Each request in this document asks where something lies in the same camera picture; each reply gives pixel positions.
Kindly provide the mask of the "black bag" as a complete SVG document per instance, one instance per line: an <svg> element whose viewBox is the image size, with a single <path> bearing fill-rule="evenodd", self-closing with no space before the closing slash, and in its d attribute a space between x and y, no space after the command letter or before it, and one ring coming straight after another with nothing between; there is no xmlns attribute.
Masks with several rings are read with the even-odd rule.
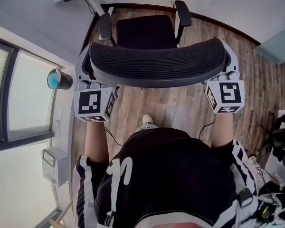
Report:
<svg viewBox="0 0 285 228"><path fill-rule="evenodd" d="M256 219L260 228L285 228L285 185L269 181L260 189Z"/></svg>

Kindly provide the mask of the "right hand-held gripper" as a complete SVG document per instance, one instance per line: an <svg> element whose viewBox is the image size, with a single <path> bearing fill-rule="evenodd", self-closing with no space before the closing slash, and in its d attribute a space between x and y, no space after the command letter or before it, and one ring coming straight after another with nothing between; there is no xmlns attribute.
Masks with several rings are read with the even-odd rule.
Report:
<svg viewBox="0 0 285 228"><path fill-rule="evenodd" d="M205 93L215 114L234 114L244 107L244 81L239 78L238 58L221 39L229 61L226 72L206 83Z"/></svg>

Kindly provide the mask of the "grey wall box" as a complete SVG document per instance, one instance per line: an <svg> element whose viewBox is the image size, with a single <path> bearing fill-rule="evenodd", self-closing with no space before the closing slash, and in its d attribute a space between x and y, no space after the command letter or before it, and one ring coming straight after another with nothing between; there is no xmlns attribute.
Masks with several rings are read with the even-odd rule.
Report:
<svg viewBox="0 0 285 228"><path fill-rule="evenodd" d="M61 187L68 181L69 160L68 155L56 147L46 149L55 157L55 166L51 167L42 159L43 150L41 151L41 163L43 177L56 187Z"/></svg>

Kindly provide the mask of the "black harness buckle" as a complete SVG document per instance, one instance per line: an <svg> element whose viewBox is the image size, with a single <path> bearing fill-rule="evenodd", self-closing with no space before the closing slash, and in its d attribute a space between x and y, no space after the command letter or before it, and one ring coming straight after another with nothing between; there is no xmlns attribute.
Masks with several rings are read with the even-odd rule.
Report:
<svg viewBox="0 0 285 228"><path fill-rule="evenodd" d="M239 205L240 207L243 209L246 206L249 206L252 201L253 201L253 195L250 191L250 189L248 188L244 188L243 190L241 190L237 196L237 199L239 201Z"/></svg>

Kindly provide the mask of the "black bin with blue bag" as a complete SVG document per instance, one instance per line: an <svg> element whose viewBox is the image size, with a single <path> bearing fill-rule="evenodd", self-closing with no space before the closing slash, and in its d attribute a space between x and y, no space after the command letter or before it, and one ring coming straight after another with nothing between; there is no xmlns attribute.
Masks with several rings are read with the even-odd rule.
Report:
<svg viewBox="0 0 285 228"><path fill-rule="evenodd" d="M52 69L47 76L47 85L50 89L68 90L72 87L73 79L70 75L58 68Z"/></svg>

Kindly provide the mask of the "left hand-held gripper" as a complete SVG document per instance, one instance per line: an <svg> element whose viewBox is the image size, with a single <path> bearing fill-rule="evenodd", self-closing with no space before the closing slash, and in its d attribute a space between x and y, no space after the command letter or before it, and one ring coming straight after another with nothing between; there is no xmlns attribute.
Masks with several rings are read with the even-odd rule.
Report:
<svg viewBox="0 0 285 228"><path fill-rule="evenodd" d="M91 67L89 47L90 44L81 52L75 67L78 81L73 95L75 117L86 123L106 122L111 118L119 87L116 84L91 82L89 72L85 69L85 66L88 69Z"/></svg>

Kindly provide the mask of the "person's right forearm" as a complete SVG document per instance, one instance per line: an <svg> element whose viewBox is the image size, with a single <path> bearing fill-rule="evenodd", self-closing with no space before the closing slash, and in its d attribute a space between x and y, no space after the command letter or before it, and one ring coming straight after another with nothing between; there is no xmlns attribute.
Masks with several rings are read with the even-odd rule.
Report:
<svg viewBox="0 0 285 228"><path fill-rule="evenodd" d="M233 114L217 114L211 137L211 148L229 146L233 143Z"/></svg>

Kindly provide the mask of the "black framed window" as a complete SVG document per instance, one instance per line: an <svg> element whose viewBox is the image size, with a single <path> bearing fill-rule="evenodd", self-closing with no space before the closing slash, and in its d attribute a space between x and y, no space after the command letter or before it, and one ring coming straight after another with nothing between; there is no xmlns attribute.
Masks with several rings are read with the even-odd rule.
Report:
<svg viewBox="0 0 285 228"><path fill-rule="evenodd" d="M47 76L56 66L0 39L0 152L54 137L55 90Z"/></svg>

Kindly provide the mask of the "person's left forearm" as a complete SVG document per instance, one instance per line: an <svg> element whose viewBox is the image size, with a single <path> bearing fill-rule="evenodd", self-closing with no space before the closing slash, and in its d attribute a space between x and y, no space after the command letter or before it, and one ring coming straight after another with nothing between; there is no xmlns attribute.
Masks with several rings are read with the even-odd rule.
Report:
<svg viewBox="0 0 285 228"><path fill-rule="evenodd" d="M87 123L84 156L93 162L109 162L107 137L103 122Z"/></svg>

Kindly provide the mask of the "black swivel chair with clothes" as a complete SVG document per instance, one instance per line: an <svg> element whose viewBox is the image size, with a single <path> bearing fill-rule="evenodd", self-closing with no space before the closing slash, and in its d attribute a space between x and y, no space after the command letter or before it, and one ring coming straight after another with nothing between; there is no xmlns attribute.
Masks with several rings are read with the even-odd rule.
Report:
<svg viewBox="0 0 285 228"><path fill-rule="evenodd" d="M282 112L282 115L277 118L274 112L270 111L268 114L272 116L270 129L266 129L261 123L256 125L267 134L266 140L256 148L256 152L266 148L267 152L272 152L273 156L285 166L285 113Z"/></svg>

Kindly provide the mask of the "black office chair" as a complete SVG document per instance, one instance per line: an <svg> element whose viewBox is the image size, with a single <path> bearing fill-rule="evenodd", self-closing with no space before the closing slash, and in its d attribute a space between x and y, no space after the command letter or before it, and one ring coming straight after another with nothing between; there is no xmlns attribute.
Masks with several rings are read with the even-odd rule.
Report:
<svg viewBox="0 0 285 228"><path fill-rule="evenodd" d="M180 19L177 32L169 16L153 15L117 21L114 38L111 17L103 14L99 32L112 45L90 44L90 78L164 88L200 83L225 71L231 56L220 39L178 47L183 29L191 25L191 15L185 2L177 0L175 6Z"/></svg>

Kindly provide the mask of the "frosted glass door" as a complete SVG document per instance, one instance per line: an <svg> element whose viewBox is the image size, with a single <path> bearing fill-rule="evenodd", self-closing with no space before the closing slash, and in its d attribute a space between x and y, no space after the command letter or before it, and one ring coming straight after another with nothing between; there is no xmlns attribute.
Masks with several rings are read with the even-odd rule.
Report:
<svg viewBox="0 0 285 228"><path fill-rule="evenodd" d="M285 29L257 46L253 51L277 63L285 63Z"/></svg>

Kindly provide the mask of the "small framed picture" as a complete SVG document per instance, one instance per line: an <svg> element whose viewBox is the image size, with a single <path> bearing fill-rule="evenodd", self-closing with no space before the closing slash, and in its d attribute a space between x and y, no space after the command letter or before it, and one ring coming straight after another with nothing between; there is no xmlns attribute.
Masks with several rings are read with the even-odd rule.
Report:
<svg viewBox="0 0 285 228"><path fill-rule="evenodd" d="M55 157L49 153L46 149L43 150L42 159L48 163L51 167L55 166Z"/></svg>

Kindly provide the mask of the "person's camouflage trousers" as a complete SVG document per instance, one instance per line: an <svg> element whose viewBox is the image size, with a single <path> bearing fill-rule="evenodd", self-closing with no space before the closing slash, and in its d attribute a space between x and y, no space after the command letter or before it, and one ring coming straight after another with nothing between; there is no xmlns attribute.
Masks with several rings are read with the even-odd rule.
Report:
<svg viewBox="0 0 285 228"><path fill-rule="evenodd" d="M135 132L142 131L142 130L156 129L156 128L158 128L158 126L152 123L145 123L142 126L138 127Z"/></svg>

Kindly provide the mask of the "wooden easel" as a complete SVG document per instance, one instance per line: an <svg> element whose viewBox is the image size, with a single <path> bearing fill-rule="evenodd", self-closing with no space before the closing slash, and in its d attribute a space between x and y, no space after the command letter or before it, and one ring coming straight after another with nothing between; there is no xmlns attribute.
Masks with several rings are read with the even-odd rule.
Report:
<svg viewBox="0 0 285 228"><path fill-rule="evenodd" d="M64 218L66 212L70 209L72 204L73 204L73 199L70 200L67 207L62 211L62 213L58 216L58 218L56 220L48 218L48 222L50 223L52 228L68 228L67 226L61 224L61 221Z"/></svg>

